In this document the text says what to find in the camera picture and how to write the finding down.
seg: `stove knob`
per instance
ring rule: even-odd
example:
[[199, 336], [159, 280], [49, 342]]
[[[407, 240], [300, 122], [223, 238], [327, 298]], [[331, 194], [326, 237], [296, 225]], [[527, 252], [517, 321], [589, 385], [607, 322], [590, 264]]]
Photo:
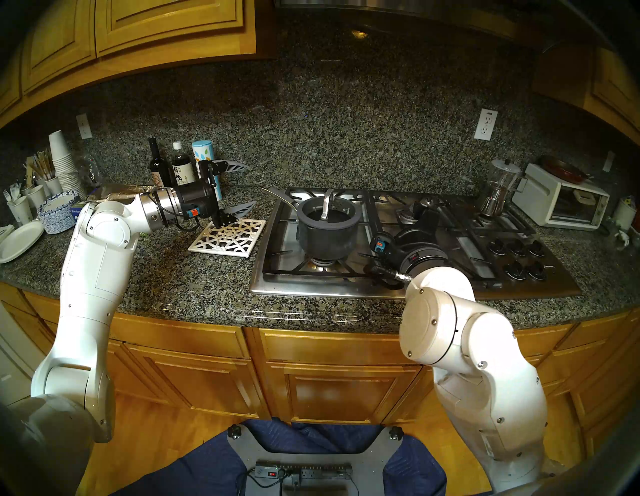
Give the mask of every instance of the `stove knob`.
[[516, 281], [524, 281], [526, 279], [524, 275], [524, 267], [518, 261], [512, 264], [505, 265], [504, 272], [507, 274], [507, 276], [515, 279]]
[[527, 274], [538, 281], [544, 281], [547, 278], [544, 265], [538, 261], [533, 262], [531, 265], [527, 265], [526, 271]]
[[527, 256], [527, 248], [524, 246], [524, 243], [521, 242], [521, 240], [519, 239], [516, 239], [512, 243], [509, 243], [507, 245], [507, 248], [509, 248], [509, 251], [514, 255], [518, 255], [519, 257]]
[[495, 239], [487, 245], [489, 251], [494, 255], [506, 255], [507, 248], [504, 246], [504, 243], [501, 239]]
[[539, 241], [534, 241], [533, 243], [531, 243], [529, 246], [527, 246], [527, 250], [529, 251], [529, 253], [531, 253], [531, 255], [534, 255], [536, 257], [545, 256], [545, 252], [542, 249], [542, 243]]

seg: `pot handle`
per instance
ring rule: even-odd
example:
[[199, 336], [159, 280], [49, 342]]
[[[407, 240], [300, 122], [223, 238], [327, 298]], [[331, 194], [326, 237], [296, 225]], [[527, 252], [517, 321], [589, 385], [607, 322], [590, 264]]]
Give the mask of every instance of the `pot handle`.
[[290, 196], [287, 196], [286, 193], [281, 189], [274, 188], [273, 186], [270, 186], [268, 188], [261, 186], [260, 188], [266, 191], [267, 193], [271, 193], [273, 196], [281, 199], [283, 202], [288, 203], [291, 206], [291, 208], [294, 209], [295, 211], [298, 210], [298, 208], [295, 205], [296, 201]]
[[322, 203], [322, 215], [320, 216], [320, 220], [327, 220], [329, 217], [329, 208], [333, 203], [333, 189], [329, 188], [324, 192], [324, 200]]

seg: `gas stove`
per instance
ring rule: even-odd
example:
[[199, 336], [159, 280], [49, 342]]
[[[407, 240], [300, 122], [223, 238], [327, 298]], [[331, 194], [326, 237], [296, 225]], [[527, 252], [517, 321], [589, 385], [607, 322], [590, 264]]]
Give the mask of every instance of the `gas stove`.
[[[324, 196], [323, 189], [290, 188], [286, 193], [303, 201]], [[430, 249], [416, 250], [397, 269], [411, 274], [434, 258], [464, 272], [479, 300], [519, 300], [580, 294], [571, 274], [538, 239], [514, 208], [499, 217], [478, 213], [475, 199], [456, 195], [426, 195], [392, 191], [337, 190], [362, 208], [357, 242], [341, 260], [315, 260], [296, 239], [294, 209], [278, 202], [271, 213], [253, 267], [251, 292], [291, 296], [403, 299], [404, 285], [374, 278], [368, 267], [384, 265], [372, 249], [381, 232], [402, 238], [425, 211], [432, 219]]]

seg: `toaster oven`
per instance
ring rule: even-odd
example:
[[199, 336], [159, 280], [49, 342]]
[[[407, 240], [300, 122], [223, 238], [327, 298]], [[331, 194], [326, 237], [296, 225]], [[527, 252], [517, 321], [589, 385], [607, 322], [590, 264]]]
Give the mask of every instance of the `toaster oven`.
[[522, 181], [524, 187], [513, 195], [513, 203], [539, 226], [582, 230], [600, 226], [609, 194], [589, 180], [573, 184], [529, 164]]

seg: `granite backsplash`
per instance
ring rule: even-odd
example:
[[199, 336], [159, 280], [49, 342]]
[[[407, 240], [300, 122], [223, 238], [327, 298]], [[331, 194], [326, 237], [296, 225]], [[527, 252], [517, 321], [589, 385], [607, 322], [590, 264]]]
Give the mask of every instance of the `granite backsplash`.
[[[225, 61], [122, 77], [55, 98], [0, 130], [0, 187], [62, 129], [106, 180], [151, 182], [148, 136], [211, 139], [250, 171], [230, 185], [476, 194], [485, 164], [525, 166], [554, 154], [602, 179], [614, 199], [636, 193], [640, 148], [599, 119], [531, 91], [536, 53], [508, 42], [434, 42], [369, 33], [322, 13], [278, 12], [276, 60]], [[481, 108], [498, 111], [491, 141], [473, 139]], [[93, 138], [79, 137], [87, 113]], [[612, 173], [602, 173], [608, 150]], [[0, 216], [10, 216], [0, 202]]]

